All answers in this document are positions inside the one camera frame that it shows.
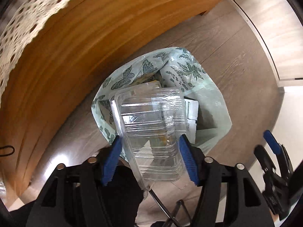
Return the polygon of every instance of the black cord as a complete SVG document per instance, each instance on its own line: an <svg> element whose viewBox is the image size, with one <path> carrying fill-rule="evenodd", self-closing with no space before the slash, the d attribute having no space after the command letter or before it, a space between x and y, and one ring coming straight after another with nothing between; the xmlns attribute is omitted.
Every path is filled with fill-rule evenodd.
<svg viewBox="0 0 303 227"><path fill-rule="evenodd" d="M10 152L9 154L0 154L0 157L6 157L6 156L10 156L12 155L14 152L15 152L15 148L11 145L7 145L7 146L4 146L4 147L0 147L0 150L1 149L6 149L6 148L11 148L13 151Z"/></svg>
<svg viewBox="0 0 303 227"><path fill-rule="evenodd" d="M189 219L189 226L191 226L192 225L192 219L191 219L190 214L189 214L189 212L188 212L188 210L187 210L187 208L185 206L185 203L184 203L183 200L179 200L179 202L180 202L181 206L183 206L185 214L187 215L187 217Z"/></svg>
<svg viewBox="0 0 303 227"><path fill-rule="evenodd" d="M149 191L149 193L151 194L151 196L154 198L154 200L157 202L157 204L160 206L160 208L164 211L164 213L167 215L167 217L169 217L172 222L177 226L177 227L182 227L178 221L175 219L175 217L167 210L167 208L163 205L163 203L160 201L160 199L157 197L157 195L155 194L155 192L151 189Z"/></svg>

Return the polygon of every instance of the trash bag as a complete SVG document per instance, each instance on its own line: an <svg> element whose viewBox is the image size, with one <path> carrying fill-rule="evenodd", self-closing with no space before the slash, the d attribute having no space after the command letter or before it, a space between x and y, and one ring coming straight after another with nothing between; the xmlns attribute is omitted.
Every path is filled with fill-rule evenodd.
<svg viewBox="0 0 303 227"><path fill-rule="evenodd" d="M109 144L117 132L109 94L132 85L159 80L162 87L177 87L184 97L199 102L196 141L207 153L231 128L223 96L195 57L185 48L159 49L116 69L101 85L91 105L98 128Z"/></svg>

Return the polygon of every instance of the plastic clamshell container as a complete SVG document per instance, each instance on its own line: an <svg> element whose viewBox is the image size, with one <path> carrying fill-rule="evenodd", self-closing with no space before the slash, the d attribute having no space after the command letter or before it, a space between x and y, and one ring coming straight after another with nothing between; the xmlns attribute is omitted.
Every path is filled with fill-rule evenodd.
<svg viewBox="0 0 303 227"><path fill-rule="evenodd" d="M134 86L131 86L131 87L127 87L127 88L124 88L124 89L114 90L114 91L109 93L109 101L114 100L114 97L115 97L117 92L124 93L124 92L128 92L128 91L136 91L136 93L139 94L141 92L153 90L153 89L156 89L156 88L161 88L161 84L160 84L159 81L152 81L152 82L147 82L147 83L142 83L142 84L134 85Z"/></svg>
<svg viewBox="0 0 303 227"><path fill-rule="evenodd" d="M149 181L176 181L184 163L178 139L186 133L184 99L175 88L129 87L111 102L118 134L143 189Z"/></svg>

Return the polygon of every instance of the black cloth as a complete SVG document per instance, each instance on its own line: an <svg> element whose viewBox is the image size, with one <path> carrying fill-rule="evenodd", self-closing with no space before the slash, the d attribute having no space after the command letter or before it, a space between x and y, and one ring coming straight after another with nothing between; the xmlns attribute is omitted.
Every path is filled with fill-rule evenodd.
<svg viewBox="0 0 303 227"><path fill-rule="evenodd" d="M162 227L164 225L164 221L157 221L151 225L151 227Z"/></svg>
<svg viewBox="0 0 303 227"><path fill-rule="evenodd" d="M99 188L113 227L133 227L143 191L130 168L117 166L111 182ZM25 227L34 204L30 202L18 210L10 212L20 227Z"/></svg>

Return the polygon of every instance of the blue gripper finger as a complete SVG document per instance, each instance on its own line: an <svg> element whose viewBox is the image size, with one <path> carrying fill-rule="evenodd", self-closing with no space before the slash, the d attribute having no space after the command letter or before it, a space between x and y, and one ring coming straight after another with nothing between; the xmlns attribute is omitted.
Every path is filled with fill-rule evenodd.
<svg viewBox="0 0 303 227"><path fill-rule="evenodd" d="M122 142L119 136L116 136L111 147L112 149L103 164L101 182L104 186L112 180L118 165L119 156L122 151Z"/></svg>
<svg viewBox="0 0 303 227"><path fill-rule="evenodd" d="M281 153L281 145L277 142L272 133L269 130L266 130L263 133L263 137L269 147L272 149L273 153L275 155L279 155Z"/></svg>
<svg viewBox="0 0 303 227"><path fill-rule="evenodd" d="M189 178L195 185L199 184L198 165L190 151L190 143L186 135L181 135L179 139L179 148L182 155Z"/></svg>

